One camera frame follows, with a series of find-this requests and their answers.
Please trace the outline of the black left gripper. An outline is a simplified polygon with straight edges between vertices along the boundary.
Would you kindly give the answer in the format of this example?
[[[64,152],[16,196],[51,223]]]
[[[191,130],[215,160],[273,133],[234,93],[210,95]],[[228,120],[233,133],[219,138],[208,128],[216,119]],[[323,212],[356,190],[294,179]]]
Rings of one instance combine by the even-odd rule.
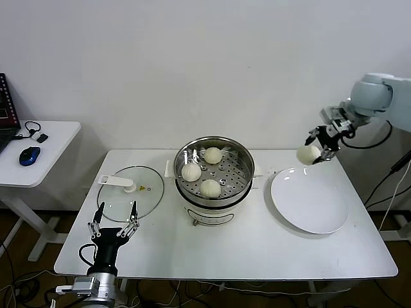
[[[92,273],[117,275],[116,259],[118,250],[128,243],[128,238],[131,238],[140,227],[137,218],[137,202],[134,201],[130,216],[123,228],[100,229],[104,207],[105,202],[103,201],[94,213],[93,220],[87,224],[91,239],[93,239],[92,242],[97,246],[94,264],[87,270],[87,275]]]

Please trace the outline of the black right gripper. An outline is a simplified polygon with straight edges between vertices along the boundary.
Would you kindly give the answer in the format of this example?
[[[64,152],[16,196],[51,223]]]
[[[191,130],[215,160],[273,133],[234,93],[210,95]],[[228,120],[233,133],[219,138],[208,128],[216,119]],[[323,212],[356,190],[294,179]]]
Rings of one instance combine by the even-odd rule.
[[[309,136],[305,140],[305,145],[310,145],[316,139],[318,139],[320,145],[322,146],[322,151],[320,155],[313,161],[313,164],[318,164],[322,162],[330,161],[340,150],[340,134],[337,132],[334,136],[331,136],[329,132],[330,126],[318,126],[309,131]]]

